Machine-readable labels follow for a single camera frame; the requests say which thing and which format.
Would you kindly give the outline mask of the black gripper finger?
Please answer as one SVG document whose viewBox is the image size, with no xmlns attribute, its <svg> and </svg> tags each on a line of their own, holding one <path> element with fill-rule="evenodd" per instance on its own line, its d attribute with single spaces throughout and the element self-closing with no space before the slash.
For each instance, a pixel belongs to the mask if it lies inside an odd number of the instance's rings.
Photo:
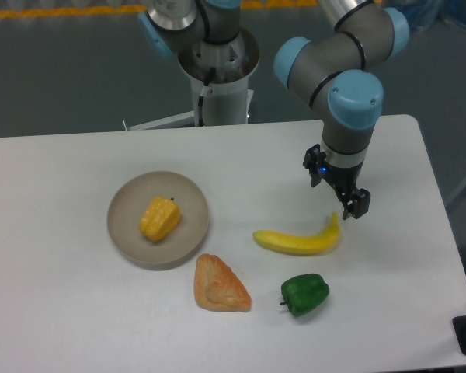
<svg viewBox="0 0 466 373">
<path fill-rule="evenodd" d="M 353 188 L 349 193 L 343 193 L 340 201 L 343 205 L 342 219 L 358 219 L 369 211 L 371 194 L 364 188 Z"/>
<path fill-rule="evenodd" d="M 325 177 L 325 153 L 320 144 L 313 145 L 304 155 L 303 167 L 311 177 L 311 187 L 316 187 Z"/>
</svg>

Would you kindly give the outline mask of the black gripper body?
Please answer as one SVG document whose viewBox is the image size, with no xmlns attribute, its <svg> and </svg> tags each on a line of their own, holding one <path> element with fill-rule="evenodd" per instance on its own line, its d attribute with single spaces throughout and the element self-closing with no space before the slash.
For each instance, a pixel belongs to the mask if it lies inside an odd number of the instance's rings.
<svg viewBox="0 0 466 373">
<path fill-rule="evenodd" d="M 364 150 L 343 154 L 320 144 L 320 171 L 322 178 L 336 192 L 340 200 L 349 199 L 356 189 L 356 180 L 364 162 Z"/>
</svg>

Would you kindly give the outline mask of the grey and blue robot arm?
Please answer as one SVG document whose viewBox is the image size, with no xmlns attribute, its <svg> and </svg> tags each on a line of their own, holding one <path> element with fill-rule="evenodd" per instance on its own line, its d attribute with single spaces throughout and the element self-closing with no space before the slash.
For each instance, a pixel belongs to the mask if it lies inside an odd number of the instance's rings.
<svg viewBox="0 0 466 373">
<path fill-rule="evenodd" d="M 304 155 L 311 184 L 326 182 L 343 217 L 359 218 L 368 212 L 370 193 L 356 181 L 384 98 L 369 68 L 405 48 L 409 25 L 398 10 L 372 1 L 322 1 L 320 7 L 333 35 L 320 43 L 289 39 L 273 71 L 322 120 L 321 141 Z M 196 126 L 247 121 L 259 45 L 240 24 L 239 2 L 152 1 L 138 18 L 157 52 L 176 56 L 189 78 Z"/>
</svg>

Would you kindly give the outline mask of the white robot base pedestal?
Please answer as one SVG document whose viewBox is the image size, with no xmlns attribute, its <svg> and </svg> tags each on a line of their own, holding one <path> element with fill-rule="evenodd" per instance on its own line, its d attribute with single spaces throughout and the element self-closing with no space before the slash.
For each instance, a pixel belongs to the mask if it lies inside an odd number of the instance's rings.
<svg viewBox="0 0 466 373">
<path fill-rule="evenodd" d="M 246 124 L 253 91 L 249 78 L 259 64 L 259 45 L 244 27 L 232 41 L 200 41 L 178 54 L 190 81 L 193 109 L 151 122 L 126 126 L 128 131 Z"/>
</svg>

